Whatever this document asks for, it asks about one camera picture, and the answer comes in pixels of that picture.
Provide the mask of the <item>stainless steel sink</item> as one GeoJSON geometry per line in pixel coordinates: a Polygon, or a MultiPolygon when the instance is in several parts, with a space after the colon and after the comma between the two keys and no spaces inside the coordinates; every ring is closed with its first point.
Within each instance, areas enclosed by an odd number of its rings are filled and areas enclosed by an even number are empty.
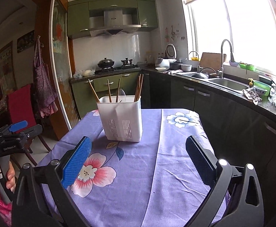
{"type": "Polygon", "coordinates": [[[248,85],[236,82],[231,79],[209,79],[208,81],[213,84],[220,85],[223,88],[230,89],[232,91],[241,92],[242,90],[248,89],[248,85]]]}

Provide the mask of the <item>steel range hood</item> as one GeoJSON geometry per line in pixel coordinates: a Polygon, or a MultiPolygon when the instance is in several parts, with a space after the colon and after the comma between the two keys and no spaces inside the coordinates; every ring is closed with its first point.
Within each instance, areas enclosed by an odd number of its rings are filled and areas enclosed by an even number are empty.
{"type": "Polygon", "coordinates": [[[136,8],[95,10],[90,14],[90,35],[132,34],[141,29],[136,8]]]}

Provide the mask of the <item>small steel pot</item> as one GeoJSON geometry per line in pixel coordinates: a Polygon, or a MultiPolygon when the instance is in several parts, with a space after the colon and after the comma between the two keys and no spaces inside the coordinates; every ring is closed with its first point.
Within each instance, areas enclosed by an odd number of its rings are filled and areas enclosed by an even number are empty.
{"type": "Polygon", "coordinates": [[[132,66],[132,61],[133,61],[133,59],[128,59],[128,58],[125,58],[125,59],[121,60],[124,67],[125,66],[132,66]]]}

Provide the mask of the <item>white plastic utensil holder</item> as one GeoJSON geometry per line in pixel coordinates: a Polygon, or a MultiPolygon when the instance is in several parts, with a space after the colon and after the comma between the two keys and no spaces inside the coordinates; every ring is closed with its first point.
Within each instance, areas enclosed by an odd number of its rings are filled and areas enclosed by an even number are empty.
{"type": "Polygon", "coordinates": [[[142,138],[141,101],[134,95],[104,96],[97,103],[108,140],[140,142],[142,138]]]}

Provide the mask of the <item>white bowl on counter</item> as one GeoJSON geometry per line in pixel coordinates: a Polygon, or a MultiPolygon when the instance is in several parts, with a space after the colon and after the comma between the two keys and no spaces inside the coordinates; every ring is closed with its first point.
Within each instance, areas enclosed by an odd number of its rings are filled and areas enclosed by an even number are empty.
{"type": "Polygon", "coordinates": [[[190,72],[192,70],[192,65],[189,64],[181,64],[181,70],[183,72],[190,72]]]}

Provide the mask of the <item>light bamboo chopstick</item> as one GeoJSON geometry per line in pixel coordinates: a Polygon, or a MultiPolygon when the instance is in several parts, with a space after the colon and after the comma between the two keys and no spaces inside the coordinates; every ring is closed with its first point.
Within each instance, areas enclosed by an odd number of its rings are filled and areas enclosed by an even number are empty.
{"type": "Polygon", "coordinates": [[[94,87],[92,85],[92,81],[88,79],[88,82],[89,82],[89,85],[91,87],[92,93],[93,93],[93,95],[95,97],[96,103],[100,103],[100,99],[99,99],[98,95],[96,94],[96,91],[95,91],[95,89],[94,89],[94,87]]]}

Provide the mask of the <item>red chair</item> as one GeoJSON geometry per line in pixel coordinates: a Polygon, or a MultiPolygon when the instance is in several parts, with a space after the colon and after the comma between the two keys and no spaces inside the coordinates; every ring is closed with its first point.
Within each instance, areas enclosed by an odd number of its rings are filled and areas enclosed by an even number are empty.
{"type": "Polygon", "coordinates": [[[34,104],[36,103],[33,90],[33,84],[27,84],[7,95],[7,110],[10,116],[10,121],[13,124],[21,121],[26,121],[28,123],[25,128],[16,131],[16,133],[20,133],[25,129],[37,125],[33,113],[34,104]]]}

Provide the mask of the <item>checkered apron hanging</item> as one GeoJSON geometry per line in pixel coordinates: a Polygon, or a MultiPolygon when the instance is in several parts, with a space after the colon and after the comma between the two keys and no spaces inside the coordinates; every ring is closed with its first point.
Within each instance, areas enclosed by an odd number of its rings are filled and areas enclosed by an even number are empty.
{"type": "Polygon", "coordinates": [[[48,66],[42,57],[40,36],[37,36],[34,51],[33,79],[41,118],[54,114],[58,111],[55,103],[57,93],[51,84],[48,66]]]}

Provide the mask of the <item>reddish brown chopstick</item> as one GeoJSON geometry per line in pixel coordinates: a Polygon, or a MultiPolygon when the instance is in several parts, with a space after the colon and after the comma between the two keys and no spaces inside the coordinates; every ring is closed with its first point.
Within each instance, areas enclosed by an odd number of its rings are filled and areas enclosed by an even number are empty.
{"type": "Polygon", "coordinates": [[[140,90],[140,82],[141,82],[141,74],[139,74],[138,79],[137,79],[137,86],[135,90],[135,96],[134,96],[134,102],[137,101],[139,90],[140,90]]]}

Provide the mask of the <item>purple floral tablecloth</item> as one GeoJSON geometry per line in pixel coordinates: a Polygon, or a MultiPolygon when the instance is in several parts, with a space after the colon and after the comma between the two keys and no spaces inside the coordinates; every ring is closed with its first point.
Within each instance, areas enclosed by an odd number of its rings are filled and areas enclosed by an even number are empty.
{"type": "Polygon", "coordinates": [[[193,136],[212,149],[198,113],[144,109],[142,124],[139,142],[108,140],[99,112],[91,111],[40,162],[90,138],[91,154],[68,193],[91,226],[184,226],[210,190],[185,148],[193,136]]]}

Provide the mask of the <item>brown wooden chopstick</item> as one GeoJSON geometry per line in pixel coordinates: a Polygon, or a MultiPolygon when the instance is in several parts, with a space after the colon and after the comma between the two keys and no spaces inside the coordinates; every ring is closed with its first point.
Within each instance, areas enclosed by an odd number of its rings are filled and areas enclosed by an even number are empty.
{"type": "Polygon", "coordinates": [[[109,101],[112,103],[112,98],[111,98],[111,91],[110,91],[110,82],[109,79],[107,79],[107,87],[108,87],[108,96],[109,96],[109,101]]]}

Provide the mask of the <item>wooden cutting board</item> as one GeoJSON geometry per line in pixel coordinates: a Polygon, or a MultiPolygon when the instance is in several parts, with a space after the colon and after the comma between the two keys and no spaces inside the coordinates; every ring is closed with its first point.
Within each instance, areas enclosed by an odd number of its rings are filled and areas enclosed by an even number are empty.
{"type": "Polygon", "coordinates": [[[199,71],[204,68],[213,68],[218,71],[221,64],[220,57],[220,53],[203,52],[199,63],[199,71]]]}

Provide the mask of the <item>dark brown chopstick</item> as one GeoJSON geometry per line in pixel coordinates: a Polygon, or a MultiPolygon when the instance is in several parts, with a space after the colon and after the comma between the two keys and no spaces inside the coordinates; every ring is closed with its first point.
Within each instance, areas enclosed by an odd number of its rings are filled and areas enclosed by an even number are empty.
{"type": "Polygon", "coordinates": [[[118,81],[118,90],[116,92],[116,98],[115,98],[115,102],[117,103],[119,101],[119,89],[120,89],[120,84],[121,84],[121,79],[119,78],[118,81]]]}

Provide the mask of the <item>white rice cooker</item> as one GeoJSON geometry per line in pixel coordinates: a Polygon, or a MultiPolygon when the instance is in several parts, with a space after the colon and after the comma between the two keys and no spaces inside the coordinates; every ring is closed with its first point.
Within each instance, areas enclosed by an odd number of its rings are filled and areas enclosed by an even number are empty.
{"type": "Polygon", "coordinates": [[[155,61],[155,67],[156,68],[169,68],[170,61],[169,61],[169,59],[165,59],[165,58],[157,58],[155,61]]]}

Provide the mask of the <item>chrome kitchen faucet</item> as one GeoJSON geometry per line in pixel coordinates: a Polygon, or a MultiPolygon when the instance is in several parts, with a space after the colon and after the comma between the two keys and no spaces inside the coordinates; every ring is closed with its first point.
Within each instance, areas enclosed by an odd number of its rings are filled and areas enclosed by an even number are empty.
{"type": "Polygon", "coordinates": [[[219,70],[218,70],[218,73],[219,73],[219,78],[223,78],[224,77],[224,63],[225,63],[225,61],[226,61],[226,59],[227,59],[227,54],[224,54],[224,52],[223,52],[223,48],[224,48],[224,44],[225,43],[228,43],[228,45],[229,45],[229,49],[230,49],[230,60],[231,60],[231,62],[234,62],[235,60],[234,60],[234,56],[233,56],[233,46],[232,46],[232,43],[231,43],[231,41],[230,40],[228,40],[228,39],[224,39],[223,41],[222,41],[222,43],[221,43],[221,54],[220,54],[220,60],[221,60],[221,64],[220,64],[220,68],[219,68],[219,70]]]}

